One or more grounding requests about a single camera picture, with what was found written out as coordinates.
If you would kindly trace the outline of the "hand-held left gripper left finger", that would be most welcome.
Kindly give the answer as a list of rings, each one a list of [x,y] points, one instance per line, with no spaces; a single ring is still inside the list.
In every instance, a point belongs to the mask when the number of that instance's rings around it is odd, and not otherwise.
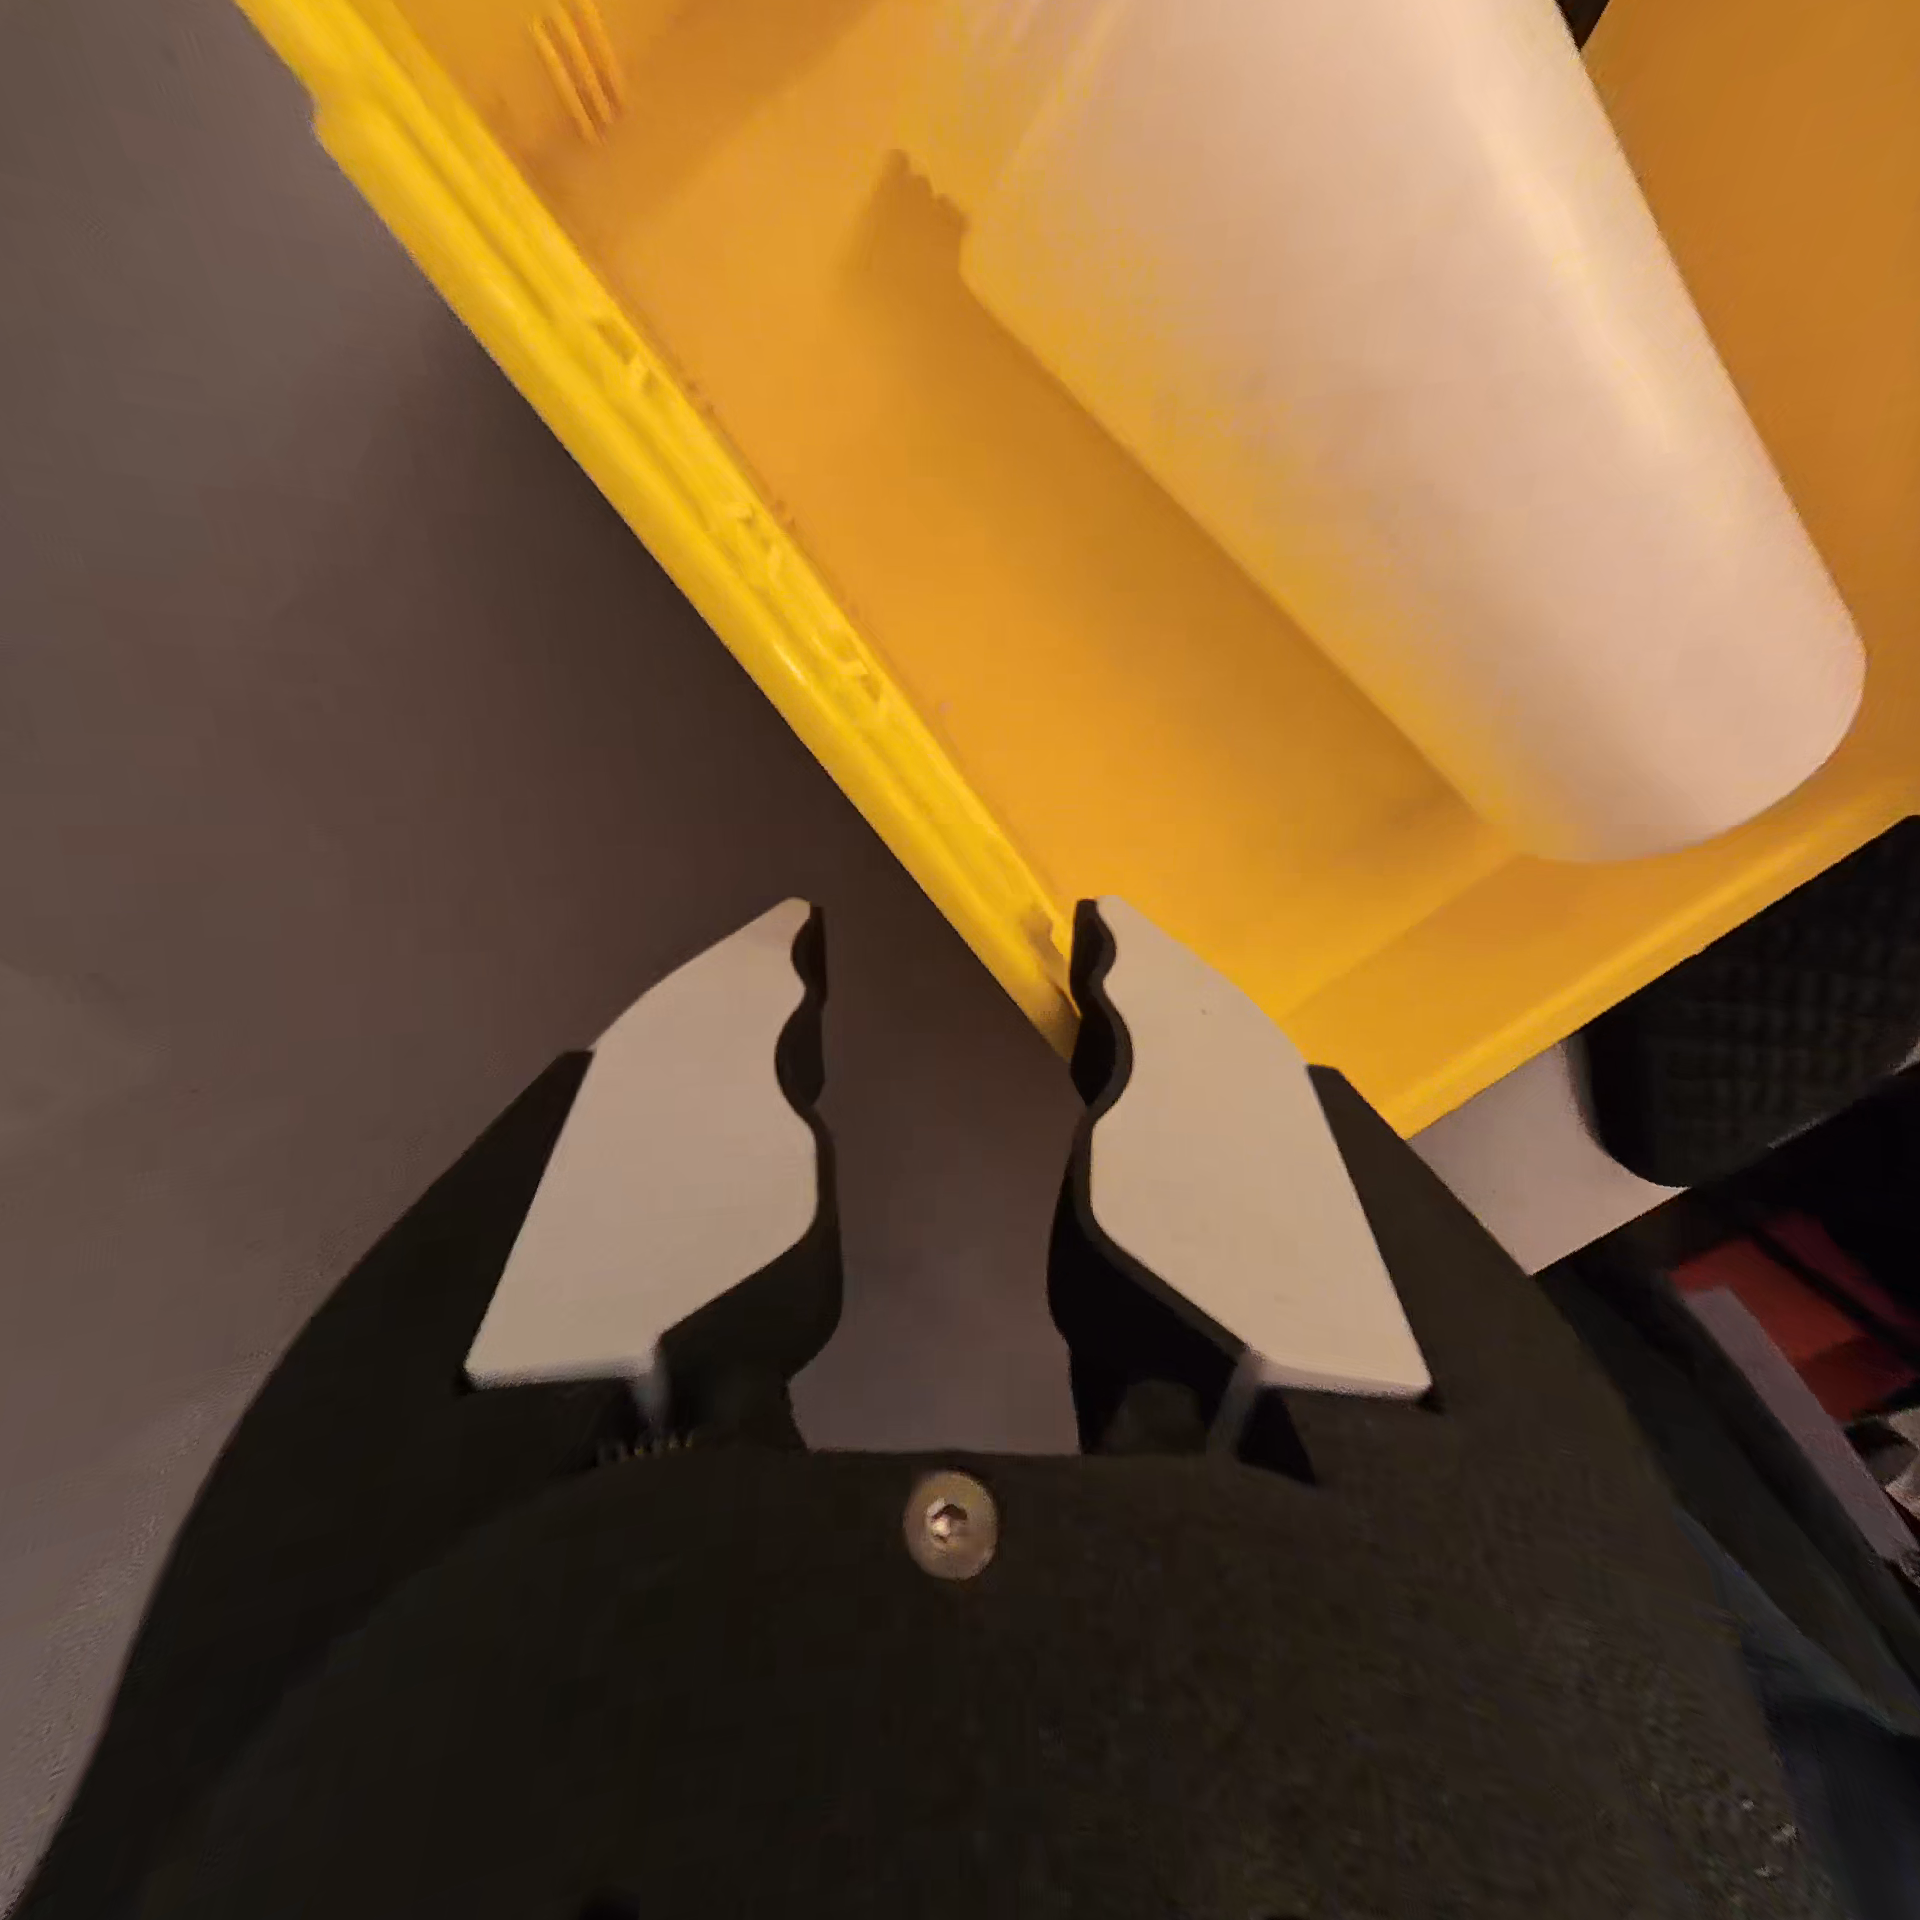
[[[659,1437],[787,1397],[841,1315],[824,1011],[824,909],[786,898],[593,1041],[476,1389],[614,1381]]]

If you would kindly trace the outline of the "red object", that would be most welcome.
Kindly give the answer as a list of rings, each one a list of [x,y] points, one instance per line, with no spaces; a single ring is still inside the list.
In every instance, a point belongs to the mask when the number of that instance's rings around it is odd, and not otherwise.
[[[1688,1264],[1688,1298],[1735,1297],[1836,1418],[1913,1402],[1920,1315],[1807,1214],[1768,1214]]]

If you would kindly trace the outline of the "white plastic bottle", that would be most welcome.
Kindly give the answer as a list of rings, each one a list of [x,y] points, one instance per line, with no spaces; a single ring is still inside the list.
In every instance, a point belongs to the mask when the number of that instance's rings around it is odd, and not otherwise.
[[[903,149],[969,296],[1531,855],[1842,747],[1861,633],[1560,8],[941,8]]]

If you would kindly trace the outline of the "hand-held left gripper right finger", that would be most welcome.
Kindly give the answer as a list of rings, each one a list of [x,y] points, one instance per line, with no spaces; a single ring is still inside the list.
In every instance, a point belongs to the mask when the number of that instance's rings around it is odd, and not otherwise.
[[[1295,1041],[1121,898],[1072,914],[1072,1130],[1044,1303],[1078,1446],[1303,1455],[1291,1393],[1428,1402],[1430,1367]]]

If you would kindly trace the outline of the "yellow plastic bin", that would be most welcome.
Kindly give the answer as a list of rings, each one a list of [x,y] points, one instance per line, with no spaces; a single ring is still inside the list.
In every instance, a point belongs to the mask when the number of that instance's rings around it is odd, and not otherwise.
[[[1913,815],[1913,8],[1607,8],[1586,72],[1866,634],[1663,859],[1503,851],[962,296],[932,8],[240,8],[316,136],[1003,992],[1128,898],[1405,1137]]]

